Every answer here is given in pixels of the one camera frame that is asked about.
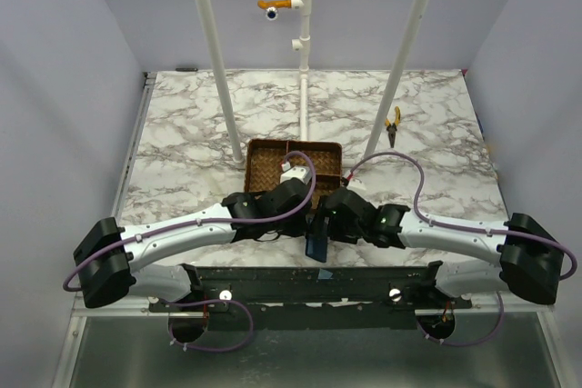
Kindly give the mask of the blue leather card holder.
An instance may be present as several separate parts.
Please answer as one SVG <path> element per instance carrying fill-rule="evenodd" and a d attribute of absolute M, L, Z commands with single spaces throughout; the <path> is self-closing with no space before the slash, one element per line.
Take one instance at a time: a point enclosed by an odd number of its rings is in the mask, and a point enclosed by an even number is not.
<path fill-rule="evenodd" d="M 313 219 L 306 231 L 305 255 L 314 261 L 325 263 L 327 260 L 327 245 L 326 220 Z"/>

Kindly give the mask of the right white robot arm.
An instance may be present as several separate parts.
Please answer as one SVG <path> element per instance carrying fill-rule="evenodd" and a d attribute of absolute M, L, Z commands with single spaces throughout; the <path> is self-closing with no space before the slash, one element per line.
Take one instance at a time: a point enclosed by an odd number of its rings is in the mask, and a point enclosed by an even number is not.
<path fill-rule="evenodd" d="M 530 303 L 557 299 L 564 259 L 556 240 L 531 216 L 512 214 L 505 222 L 472 222 L 419 216 L 400 204 L 373 206 L 345 187 L 319 200 L 306 231 L 306 255 L 326 261 L 330 241 L 379 248 L 431 249 L 461 254 L 461 263 L 441 263 L 422 281 L 420 301 L 437 308 L 465 293 L 508 290 Z"/>

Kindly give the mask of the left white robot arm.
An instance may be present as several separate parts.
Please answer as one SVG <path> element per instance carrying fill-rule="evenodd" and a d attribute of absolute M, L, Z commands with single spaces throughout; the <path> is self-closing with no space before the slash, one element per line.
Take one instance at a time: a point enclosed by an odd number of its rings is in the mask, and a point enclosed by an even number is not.
<path fill-rule="evenodd" d="M 89 309 L 132 291 L 195 309 L 202 297 L 185 268 L 165 271 L 158 261 L 196 248 L 257 240 L 265 234 L 299 236 L 306 230 L 314 184 L 291 178 L 266 192 L 233 193 L 205 210 L 160 223 L 124 228 L 97 221 L 73 257 L 73 275 Z"/>

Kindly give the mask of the woven brown divided tray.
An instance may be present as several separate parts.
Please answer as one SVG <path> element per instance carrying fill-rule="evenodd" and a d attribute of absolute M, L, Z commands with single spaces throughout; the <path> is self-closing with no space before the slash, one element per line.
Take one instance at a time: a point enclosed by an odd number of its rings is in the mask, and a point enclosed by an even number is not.
<path fill-rule="evenodd" d="M 322 195 L 332 194 L 341 185 L 342 146 L 333 142 L 304 142 L 279 139 L 252 139 L 247 147 L 245 192 L 270 191 L 282 174 L 281 164 L 288 152 L 306 154 L 316 169 L 315 210 Z"/>

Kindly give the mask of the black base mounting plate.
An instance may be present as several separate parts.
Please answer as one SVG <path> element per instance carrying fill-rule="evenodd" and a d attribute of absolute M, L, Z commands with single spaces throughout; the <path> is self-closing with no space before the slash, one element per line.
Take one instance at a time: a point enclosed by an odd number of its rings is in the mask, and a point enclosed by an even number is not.
<path fill-rule="evenodd" d="M 190 267 L 193 290 L 158 301 L 180 329 L 210 331 L 413 329 L 417 310 L 467 309 L 434 286 L 439 262 L 424 267 Z"/>

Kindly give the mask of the small blue white ball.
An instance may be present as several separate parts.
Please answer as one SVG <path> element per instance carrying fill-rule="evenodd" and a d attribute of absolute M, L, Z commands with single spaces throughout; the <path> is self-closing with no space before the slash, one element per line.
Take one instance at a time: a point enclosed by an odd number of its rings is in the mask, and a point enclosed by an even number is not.
<path fill-rule="evenodd" d="M 275 21 L 277 19 L 277 17 L 278 17 L 278 10 L 275 7 L 271 6 L 271 7 L 268 7 L 266 9 L 266 18 L 269 21 Z"/>

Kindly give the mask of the orange hook peg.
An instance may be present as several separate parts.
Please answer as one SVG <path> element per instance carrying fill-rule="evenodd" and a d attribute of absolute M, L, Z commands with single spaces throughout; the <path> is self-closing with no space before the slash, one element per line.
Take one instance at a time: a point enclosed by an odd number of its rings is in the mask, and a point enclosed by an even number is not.
<path fill-rule="evenodd" d="M 269 8 L 275 8 L 275 9 L 280 9 L 280 8 L 284 8 L 284 9 L 291 9 L 292 6 L 292 0 L 271 0 L 271 1 L 266 1 L 266 0 L 258 0 L 257 1 L 257 6 L 263 10 L 267 10 Z"/>

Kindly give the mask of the centre white pipe stand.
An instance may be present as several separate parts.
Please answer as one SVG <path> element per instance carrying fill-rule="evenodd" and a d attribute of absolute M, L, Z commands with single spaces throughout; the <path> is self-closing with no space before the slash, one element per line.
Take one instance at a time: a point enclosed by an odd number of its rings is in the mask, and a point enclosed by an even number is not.
<path fill-rule="evenodd" d="M 310 18 L 312 0 L 291 0 L 292 8 L 301 15 L 300 35 L 292 41 L 292 48 L 299 53 L 299 138 L 308 140 L 308 81 L 311 50 Z"/>

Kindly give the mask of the right white slanted pipe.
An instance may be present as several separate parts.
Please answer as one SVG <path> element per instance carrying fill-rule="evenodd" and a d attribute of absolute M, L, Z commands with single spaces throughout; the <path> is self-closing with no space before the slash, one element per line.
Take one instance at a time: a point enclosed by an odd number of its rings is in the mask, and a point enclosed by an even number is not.
<path fill-rule="evenodd" d="M 397 87 L 404 72 L 407 59 L 419 31 L 429 0 L 413 0 L 396 58 L 386 82 L 386 87 L 377 108 L 376 118 L 366 143 L 363 158 L 369 157 L 376 150 L 380 135 L 385 128 L 385 120 L 394 100 Z"/>

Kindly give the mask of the white slanted pipe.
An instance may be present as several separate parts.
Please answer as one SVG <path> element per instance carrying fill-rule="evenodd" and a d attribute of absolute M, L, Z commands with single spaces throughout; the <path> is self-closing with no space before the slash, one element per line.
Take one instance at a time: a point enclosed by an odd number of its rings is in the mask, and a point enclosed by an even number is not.
<path fill-rule="evenodd" d="M 396 58 L 386 82 L 386 87 L 377 108 L 376 118 L 366 143 L 363 158 L 369 157 L 376 150 L 380 135 L 385 128 L 385 120 L 394 100 L 397 87 L 404 72 L 407 59 L 419 31 L 429 0 L 413 0 Z"/>
<path fill-rule="evenodd" d="M 196 0 L 196 9 L 206 39 L 210 63 L 216 83 L 216 90 L 225 118 L 226 131 L 231 145 L 233 162 L 238 168 L 242 168 L 244 166 L 244 157 L 236 128 L 236 119 L 226 80 L 226 69 L 222 57 L 211 0 Z"/>

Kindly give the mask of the left white slanted pipe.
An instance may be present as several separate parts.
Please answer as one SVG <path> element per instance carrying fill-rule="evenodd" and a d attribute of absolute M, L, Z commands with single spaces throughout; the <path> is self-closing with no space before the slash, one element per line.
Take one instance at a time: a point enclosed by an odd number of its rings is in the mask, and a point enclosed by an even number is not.
<path fill-rule="evenodd" d="M 216 90 L 225 118 L 226 131 L 231 145 L 233 162 L 238 168 L 242 168 L 244 166 L 244 157 L 236 128 L 236 119 L 226 80 L 226 69 L 222 57 L 211 0 L 196 0 L 196 9 L 206 39 L 210 63 L 216 83 Z"/>

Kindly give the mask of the yellow handled pliers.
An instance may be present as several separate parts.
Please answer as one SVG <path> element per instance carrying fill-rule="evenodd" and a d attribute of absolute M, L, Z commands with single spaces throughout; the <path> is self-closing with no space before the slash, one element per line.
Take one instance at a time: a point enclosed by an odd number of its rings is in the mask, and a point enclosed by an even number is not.
<path fill-rule="evenodd" d="M 388 140 L 391 148 L 395 147 L 396 144 L 396 133 L 397 128 L 401 121 L 401 111 L 398 106 L 395 107 L 395 119 L 390 121 L 388 118 L 385 120 L 385 127 L 388 134 Z"/>

